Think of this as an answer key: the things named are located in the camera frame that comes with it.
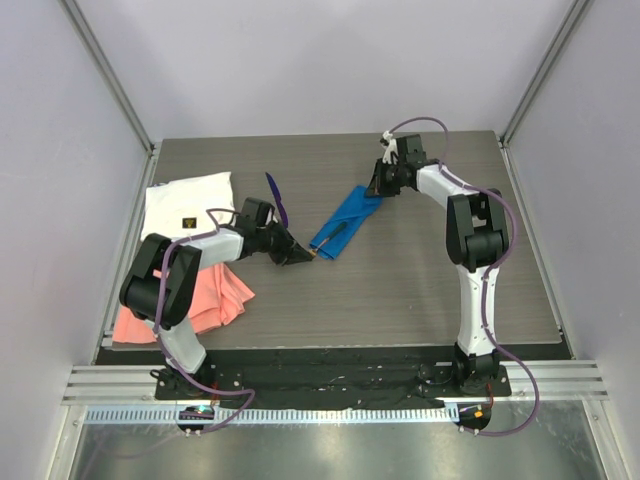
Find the green handled gold fork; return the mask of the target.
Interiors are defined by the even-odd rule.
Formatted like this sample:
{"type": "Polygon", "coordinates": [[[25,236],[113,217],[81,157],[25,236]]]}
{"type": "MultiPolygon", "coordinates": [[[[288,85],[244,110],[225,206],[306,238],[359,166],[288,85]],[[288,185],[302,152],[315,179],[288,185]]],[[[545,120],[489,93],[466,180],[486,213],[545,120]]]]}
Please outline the green handled gold fork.
{"type": "Polygon", "coordinates": [[[341,235],[347,226],[348,222],[346,220],[326,225],[310,241],[310,251],[315,254],[315,257],[335,260],[344,249],[341,235]]]}

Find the blue cloth napkin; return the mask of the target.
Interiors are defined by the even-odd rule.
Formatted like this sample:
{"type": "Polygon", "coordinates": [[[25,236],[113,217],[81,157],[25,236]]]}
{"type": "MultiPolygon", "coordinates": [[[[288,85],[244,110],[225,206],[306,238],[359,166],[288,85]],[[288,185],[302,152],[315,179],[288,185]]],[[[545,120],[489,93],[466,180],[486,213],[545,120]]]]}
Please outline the blue cloth napkin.
{"type": "Polygon", "coordinates": [[[383,202],[366,195],[365,186],[356,186],[310,241],[310,248],[321,258],[335,260],[343,252],[364,221],[383,202]]]}

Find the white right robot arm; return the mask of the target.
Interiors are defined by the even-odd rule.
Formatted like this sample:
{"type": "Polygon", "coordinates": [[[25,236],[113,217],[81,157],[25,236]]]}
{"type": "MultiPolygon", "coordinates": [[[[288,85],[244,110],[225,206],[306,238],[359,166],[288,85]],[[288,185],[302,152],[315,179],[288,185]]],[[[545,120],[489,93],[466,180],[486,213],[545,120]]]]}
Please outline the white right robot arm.
{"type": "Polygon", "coordinates": [[[445,247],[461,288],[451,380],[460,393],[475,394],[499,373],[494,303],[497,264],[510,248],[508,210],[499,191],[474,187],[441,161],[429,159],[418,134],[396,137],[385,132],[380,143],[384,154],[375,163],[365,195],[389,198],[412,188],[446,211],[445,247]]]}

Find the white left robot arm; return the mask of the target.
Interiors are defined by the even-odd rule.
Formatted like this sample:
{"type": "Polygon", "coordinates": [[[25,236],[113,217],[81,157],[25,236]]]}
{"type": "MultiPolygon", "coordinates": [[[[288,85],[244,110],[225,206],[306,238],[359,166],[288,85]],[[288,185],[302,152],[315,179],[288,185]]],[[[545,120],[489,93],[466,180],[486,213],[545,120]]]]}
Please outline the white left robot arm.
{"type": "Polygon", "coordinates": [[[215,219],[217,208],[206,211],[213,228],[173,240],[158,233],[148,235],[139,247],[119,293],[119,302],[145,322],[162,351],[165,372],[178,379],[190,398],[207,394],[250,395],[251,390],[214,388],[215,370],[189,318],[200,271],[264,253],[278,266],[311,262],[315,255],[301,245],[284,222],[276,218],[271,203],[247,198],[227,223],[215,219]]]}

